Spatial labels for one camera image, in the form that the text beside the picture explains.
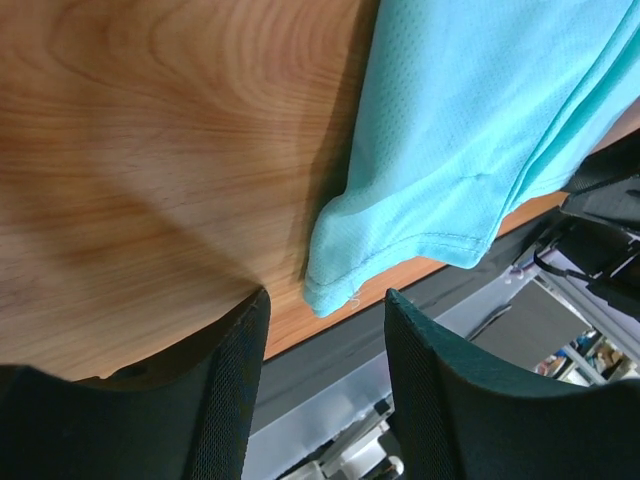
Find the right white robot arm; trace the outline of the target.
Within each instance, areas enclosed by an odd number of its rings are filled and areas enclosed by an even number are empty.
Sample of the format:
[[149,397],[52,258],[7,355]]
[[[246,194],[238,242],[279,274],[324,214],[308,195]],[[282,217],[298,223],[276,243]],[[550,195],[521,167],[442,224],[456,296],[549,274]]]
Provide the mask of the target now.
[[534,263],[638,319],[639,132],[589,155],[563,191],[560,222],[539,239]]

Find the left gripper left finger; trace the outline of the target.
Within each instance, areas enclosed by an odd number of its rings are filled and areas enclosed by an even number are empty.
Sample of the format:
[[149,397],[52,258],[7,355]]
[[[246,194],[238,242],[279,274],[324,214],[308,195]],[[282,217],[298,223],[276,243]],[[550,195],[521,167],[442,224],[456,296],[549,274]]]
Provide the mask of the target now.
[[107,378],[1,369],[5,479],[238,479],[271,302],[258,290],[209,326]]

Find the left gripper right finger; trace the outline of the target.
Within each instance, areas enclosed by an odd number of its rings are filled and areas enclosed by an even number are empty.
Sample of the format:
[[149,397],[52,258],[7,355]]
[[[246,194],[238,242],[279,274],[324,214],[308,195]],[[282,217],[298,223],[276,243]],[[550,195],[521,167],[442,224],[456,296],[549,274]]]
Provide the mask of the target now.
[[636,479],[639,382],[581,387],[508,363],[385,297],[408,479]]

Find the teal t shirt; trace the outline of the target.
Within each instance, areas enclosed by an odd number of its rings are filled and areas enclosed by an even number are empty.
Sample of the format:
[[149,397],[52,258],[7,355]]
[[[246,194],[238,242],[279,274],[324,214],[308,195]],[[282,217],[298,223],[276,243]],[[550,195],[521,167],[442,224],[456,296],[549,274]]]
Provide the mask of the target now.
[[563,187],[639,96],[635,1],[384,1],[344,192],[304,298],[325,317],[415,257],[471,268]]

